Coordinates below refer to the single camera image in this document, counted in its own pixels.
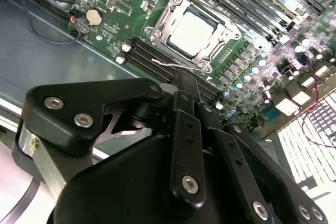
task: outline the silver screw head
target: silver screw head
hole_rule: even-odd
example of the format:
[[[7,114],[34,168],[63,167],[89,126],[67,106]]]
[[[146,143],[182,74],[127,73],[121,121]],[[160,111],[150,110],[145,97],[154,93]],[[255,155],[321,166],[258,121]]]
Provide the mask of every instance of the silver screw head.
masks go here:
[[[73,120],[77,126],[82,128],[89,128],[93,125],[93,119],[88,114],[77,114]]]
[[[300,214],[307,220],[310,220],[310,214],[308,213],[308,211],[306,210],[306,208],[304,208],[301,205],[298,205],[298,209]]]
[[[233,125],[233,128],[235,129],[236,132],[241,133],[242,130],[237,126],[237,125]]]
[[[179,5],[181,3],[181,0],[173,0],[175,5]]]
[[[312,207],[311,210],[313,211],[313,214],[318,218],[319,220],[323,220],[323,215],[320,213],[319,210],[317,210],[315,207]]]
[[[211,112],[211,111],[212,111],[212,109],[211,109],[211,107],[210,107],[209,105],[204,105],[204,108],[205,108],[208,112]]]
[[[252,203],[253,210],[259,216],[260,219],[262,220],[268,220],[268,212],[266,208],[259,202],[254,201]]]
[[[59,110],[63,108],[64,103],[63,101],[58,97],[48,97],[46,100],[44,100],[44,105],[51,110]]]
[[[195,194],[198,192],[198,183],[192,176],[183,176],[182,185],[184,189],[190,194]]]
[[[151,88],[151,90],[153,90],[155,92],[159,91],[159,89],[156,86],[154,86],[154,85],[150,85],[150,88]]]

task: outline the black plastic bracket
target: black plastic bracket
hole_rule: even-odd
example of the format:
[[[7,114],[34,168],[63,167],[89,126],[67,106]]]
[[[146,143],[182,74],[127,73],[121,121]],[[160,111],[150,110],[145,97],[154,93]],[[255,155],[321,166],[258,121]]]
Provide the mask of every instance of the black plastic bracket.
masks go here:
[[[319,206],[244,129],[230,123],[225,130],[236,139],[253,176],[258,179],[258,186],[265,195],[271,195],[265,196],[265,199],[268,205],[272,205],[275,216],[283,223],[328,223]],[[316,210],[321,214],[322,220],[314,214],[313,211]]]
[[[64,107],[47,108],[44,101],[48,97],[60,98]],[[155,102],[161,97],[162,89],[149,79],[40,86],[27,93],[22,119],[32,133],[69,154],[82,155],[92,150],[102,133],[103,116],[109,104],[124,110],[142,102]],[[92,117],[91,127],[75,124],[74,117],[82,113]]]

